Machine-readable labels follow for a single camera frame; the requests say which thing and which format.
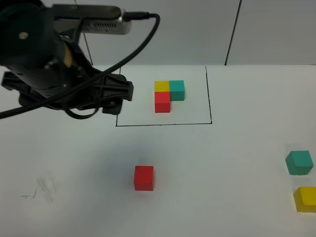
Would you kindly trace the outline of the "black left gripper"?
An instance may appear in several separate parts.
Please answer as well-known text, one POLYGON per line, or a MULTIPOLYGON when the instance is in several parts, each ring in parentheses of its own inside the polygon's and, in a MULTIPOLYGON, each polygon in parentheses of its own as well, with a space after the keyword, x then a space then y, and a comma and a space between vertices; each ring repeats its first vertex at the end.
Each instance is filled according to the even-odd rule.
POLYGON ((41 107, 102 111, 118 115, 123 101, 131 101, 134 86, 116 70, 124 58, 105 71, 94 68, 79 46, 58 34, 6 34, 1 37, 1 65, 7 68, 1 85, 18 91, 20 107, 5 111, 20 115, 41 107))

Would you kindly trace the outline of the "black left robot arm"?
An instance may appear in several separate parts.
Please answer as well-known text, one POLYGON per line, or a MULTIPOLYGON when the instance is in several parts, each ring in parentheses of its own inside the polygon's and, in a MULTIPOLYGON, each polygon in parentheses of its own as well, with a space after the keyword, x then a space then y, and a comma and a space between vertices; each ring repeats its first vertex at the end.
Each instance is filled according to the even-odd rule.
POLYGON ((125 35, 132 20, 149 19, 147 12, 125 12, 110 5, 45 6, 40 0, 0 3, 0 64, 7 68, 1 85, 19 92, 19 107, 1 118, 41 107, 62 110, 76 119, 74 109, 118 115, 131 101, 134 86, 116 70, 142 51, 101 71, 79 47, 82 33, 125 35))

